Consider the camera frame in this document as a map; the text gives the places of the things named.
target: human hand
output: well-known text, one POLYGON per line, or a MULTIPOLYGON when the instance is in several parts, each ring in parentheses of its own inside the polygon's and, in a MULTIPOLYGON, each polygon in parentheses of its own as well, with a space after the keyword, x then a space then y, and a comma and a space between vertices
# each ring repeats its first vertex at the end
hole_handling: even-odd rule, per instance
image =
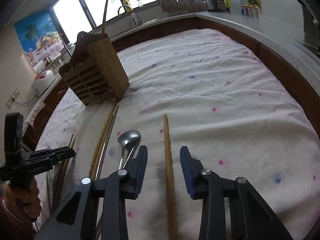
POLYGON ((25 224, 30 224, 30 217, 37 218, 41 213, 40 199, 38 198, 39 189, 35 177, 32 177, 29 184, 29 191, 20 187, 10 185, 10 182, 4 184, 4 206, 18 220, 25 224), (16 199, 22 199, 26 205, 20 207, 16 199))

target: yellow bottle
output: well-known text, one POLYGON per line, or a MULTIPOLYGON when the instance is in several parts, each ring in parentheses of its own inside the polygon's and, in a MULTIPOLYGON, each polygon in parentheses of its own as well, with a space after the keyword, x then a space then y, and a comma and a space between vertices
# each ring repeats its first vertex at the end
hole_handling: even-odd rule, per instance
MULTIPOLYGON (((123 2, 123 4, 128 5, 128 6, 132 9, 132 11, 133 11, 133 8, 132 8, 131 3, 130 3, 129 0, 122 0, 122 2, 123 2)), ((126 10, 127 12, 131 12, 131 10, 130 10, 128 7, 125 6, 124 8, 125 8, 125 10, 126 10)))

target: blue sky in poster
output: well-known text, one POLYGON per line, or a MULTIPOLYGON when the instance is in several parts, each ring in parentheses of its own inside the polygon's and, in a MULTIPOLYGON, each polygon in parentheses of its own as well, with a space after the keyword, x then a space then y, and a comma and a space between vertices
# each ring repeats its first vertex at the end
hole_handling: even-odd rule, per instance
POLYGON ((49 12, 47 10, 37 12, 32 14, 14 24, 18 38, 22 45, 22 48, 26 52, 34 51, 36 47, 36 42, 40 38, 41 34, 44 35, 47 31, 57 31, 52 23, 49 12), (38 30, 36 37, 33 40, 26 39, 25 35, 27 33, 26 26, 35 25, 38 30))

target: silver screw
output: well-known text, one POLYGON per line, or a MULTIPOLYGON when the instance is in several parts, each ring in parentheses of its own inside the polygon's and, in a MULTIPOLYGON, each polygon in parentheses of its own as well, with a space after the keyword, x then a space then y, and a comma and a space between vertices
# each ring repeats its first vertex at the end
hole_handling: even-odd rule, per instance
POLYGON ((91 182, 91 179, 90 178, 83 178, 81 180, 82 184, 89 184, 91 182))
POLYGON ((119 170, 117 173, 118 173, 119 176, 124 176, 124 175, 126 175, 128 172, 127 172, 126 170, 122 169, 122 170, 119 170))
POLYGON ((208 170, 208 169, 203 169, 203 170, 201 171, 201 174, 203 174, 203 175, 210 175, 210 174, 211 174, 211 171, 208 170))
POLYGON ((247 180, 244 178, 244 177, 239 177, 237 178, 237 181, 240 183, 240 184, 244 184, 247 182, 247 180))

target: metal spoon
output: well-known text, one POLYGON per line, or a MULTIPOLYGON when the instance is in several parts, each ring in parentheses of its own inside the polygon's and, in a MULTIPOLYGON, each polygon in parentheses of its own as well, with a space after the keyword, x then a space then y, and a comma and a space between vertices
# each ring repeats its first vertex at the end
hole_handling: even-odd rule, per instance
POLYGON ((120 143, 120 145, 122 147, 119 170, 123 169, 124 166, 126 165, 127 161, 133 157, 133 154, 134 154, 135 150, 137 149, 140 141, 141 141, 141 134, 137 130, 127 131, 119 136, 118 143, 120 143), (130 146, 130 151, 128 151, 127 160, 124 163, 124 151, 125 151, 126 146, 130 146))

